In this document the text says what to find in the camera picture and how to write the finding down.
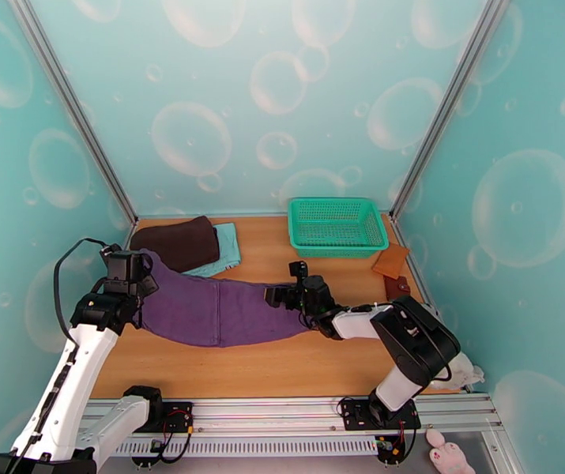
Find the wooden table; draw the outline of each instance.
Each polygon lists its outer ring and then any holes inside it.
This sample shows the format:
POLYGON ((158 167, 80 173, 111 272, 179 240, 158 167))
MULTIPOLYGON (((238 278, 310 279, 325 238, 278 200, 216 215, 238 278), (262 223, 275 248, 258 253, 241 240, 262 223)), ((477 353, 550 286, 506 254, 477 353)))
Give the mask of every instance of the wooden table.
MULTIPOLYGON (((212 219, 233 222, 243 257, 218 277, 251 282, 286 282, 289 245, 286 217, 212 219)), ((139 228, 178 220, 143 220, 139 228)), ((397 242, 390 229, 390 242, 397 242)), ((307 259, 336 301, 356 305, 386 300, 382 276, 368 259, 307 259)), ((407 266, 412 296, 420 299, 407 266)), ((130 325, 104 364, 92 397, 120 397, 135 384, 161 388, 164 397, 301 397, 367 395, 394 365, 380 340, 328 340, 317 332, 233 348, 196 348, 165 340, 130 325)))

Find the pink stuffed toy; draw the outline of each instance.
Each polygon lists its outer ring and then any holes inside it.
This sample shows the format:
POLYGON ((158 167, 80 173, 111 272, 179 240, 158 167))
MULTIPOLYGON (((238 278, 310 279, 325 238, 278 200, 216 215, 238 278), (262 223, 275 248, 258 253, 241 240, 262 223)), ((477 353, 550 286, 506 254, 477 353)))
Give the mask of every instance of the pink stuffed toy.
POLYGON ((427 442, 434 447, 429 458, 440 474, 475 474, 458 444, 445 443, 444 436, 436 429, 427 429, 426 436, 427 442))

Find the bubble wallpaper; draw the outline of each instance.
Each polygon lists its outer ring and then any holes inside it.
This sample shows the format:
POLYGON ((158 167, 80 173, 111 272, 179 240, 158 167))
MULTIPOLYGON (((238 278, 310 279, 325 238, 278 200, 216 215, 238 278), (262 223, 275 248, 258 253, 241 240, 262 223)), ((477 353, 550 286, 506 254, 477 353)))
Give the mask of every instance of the bubble wallpaper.
POLYGON ((485 2, 32 0, 140 216, 389 209, 485 2))
MULTIPOLYGON (((54 263, 80 237, 122 242, 129 222, 0 0, 0 451, 9 450, 64 345, 54 312, 54 263)), ((103 275, 97 249, 63 264, 70 316, 103 275)))
POLYGON ((565 472, 565 0, 513 0, 401 226, 527 472, 565 472))

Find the purple cloth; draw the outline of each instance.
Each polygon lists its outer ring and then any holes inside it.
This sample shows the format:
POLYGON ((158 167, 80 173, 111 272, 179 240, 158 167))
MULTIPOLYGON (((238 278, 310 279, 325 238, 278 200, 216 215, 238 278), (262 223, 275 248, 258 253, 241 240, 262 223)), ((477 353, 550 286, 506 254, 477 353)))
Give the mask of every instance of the purple cloth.
POLYGON ((265 288, 250 284, 187 276, 170 270, 151 250, 153 277, 159 291, 142 309, 142 327, 182 344, 229 347, 285 339, 307 331, 296 310, 273 308, 265 288))

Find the green plastic basket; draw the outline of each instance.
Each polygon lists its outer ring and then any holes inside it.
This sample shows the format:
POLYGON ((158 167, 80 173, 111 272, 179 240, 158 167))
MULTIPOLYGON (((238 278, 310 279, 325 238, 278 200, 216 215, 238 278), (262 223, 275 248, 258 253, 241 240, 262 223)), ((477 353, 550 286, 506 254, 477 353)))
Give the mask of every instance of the green plastic basket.
POLYGON ((302 258, 369 258, 388 246, 376 205, 357 197, 296 197, 288 235, 302 258))

